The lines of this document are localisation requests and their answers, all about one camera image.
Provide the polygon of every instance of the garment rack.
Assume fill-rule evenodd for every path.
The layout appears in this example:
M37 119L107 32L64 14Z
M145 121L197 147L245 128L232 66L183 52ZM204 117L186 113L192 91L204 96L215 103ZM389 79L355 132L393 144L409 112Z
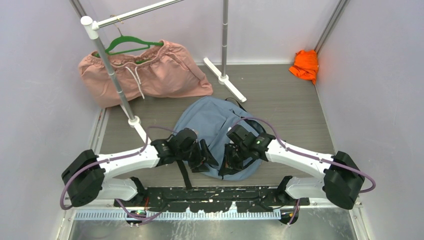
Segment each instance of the garment rack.
M109 74L110 79L116 87L116 91L119 94L119 98L121 100L121 107L128 117L128 124L135 128L137 133L140 135L143 142L146 143L146 132L144 131L141 120L138 116L134 115L133 110L130 107L127 97L121 88L121 85L118 81L118 78L115 74L115 70L112 67L108 55L105 52L105 46L102 43L102 40L99 37L97 31L101 28L107 27L109 25L118 23L120 21L130 19L178 2L183 0L164 0L146 7L142 7L133 11L129 11L127 13L120 14L118 16L114 16L102 21L94 21L89 16L81 17L81 24L84 26L89 38L94 42L94 45L97 48L98 55L104 63L104 67L107 69L107 73ZM218 77L218 81L220 84L225 85L241 102L245 102L246 98L237 90L237 88L231 84L229 81L229 77L226 74L227 67L227 38L228 38L228 1L223 0L223 23L222 23L222 71L219 71L217 67L215 67L211 61L205 57L203 59L204 63L207 67Z

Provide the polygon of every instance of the reflective floor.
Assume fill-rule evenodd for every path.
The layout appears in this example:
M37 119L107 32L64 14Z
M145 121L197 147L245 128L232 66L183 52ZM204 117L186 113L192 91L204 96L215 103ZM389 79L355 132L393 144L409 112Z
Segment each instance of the reflective floor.
M154 221L129 227L123 220L75 220L70 240L356 240L349 211L302 208L296 223L278 220Z

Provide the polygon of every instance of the white wall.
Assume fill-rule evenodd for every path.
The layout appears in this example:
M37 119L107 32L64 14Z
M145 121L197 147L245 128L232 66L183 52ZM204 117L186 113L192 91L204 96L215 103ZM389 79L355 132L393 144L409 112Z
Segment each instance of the white wall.
M77 71L93 46L64 0L2 4L0 36L0 238L48 240L100 110Z
M377 182L362 194L377 240L422 239L424 1L354 0L319 56L337 150Z
M123 14L160 0L81 0L94 20ZM338 0L230 0L229 63L290 63L295 53L313 49ZM184 0L118 24L124 35L160 39L187 47L198 63L221 62L222 0ZM119 36L104 28L106 46Z

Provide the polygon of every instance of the blue fabric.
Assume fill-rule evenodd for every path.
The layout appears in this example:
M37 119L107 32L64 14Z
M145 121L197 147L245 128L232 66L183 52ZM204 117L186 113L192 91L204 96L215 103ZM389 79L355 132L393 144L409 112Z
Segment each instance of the blue fabric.
M197 100L181 115L174 130L176 132L185 128L194 130L199 140L204 139L206 141L210 152L219 163L218 166L205 164L209 168L209 172L202 172L202 174L217 179L222 178L218 175L218 171L224 159L225 144L230 142L230 139L227 137L227 132L240 117L252 117L252 115L232 102L211 96L205 96ZM252 132L255 136L259 134L245 121L241 121L239 124L246 128L247 131ZM246 165L250 160L251 158L246 159L244 164ZM262 161L258 159L252 163L252 165L236 174L224 175L223 179L228 181L244 180L255 173L261 165L261 162Z

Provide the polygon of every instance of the white arm segment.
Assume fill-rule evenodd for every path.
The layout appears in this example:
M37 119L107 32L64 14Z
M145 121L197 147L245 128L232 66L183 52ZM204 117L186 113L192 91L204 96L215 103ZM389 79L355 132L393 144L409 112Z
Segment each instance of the white arm segment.
M113 154L99 154L97 160L114 160L101 163L100 167L105 169L104 180L97 199L122 199L128 201L137 195L137 186L131 179L116 179L114 177L137 169L154 168L158 165L158 152L154 146L148 145L140 153L141 148L122 151Z
M307 178L293 177L288 181L285 192L294 199L326 199L326 193L323 191L324 170L328 169L330 164L320 162L308 156L332 161L332 155L309 151L288 143L284 144L286 148L282 147L277 140L272 140L269 143L268 151L265 152L268 161L284 164L313 176Z

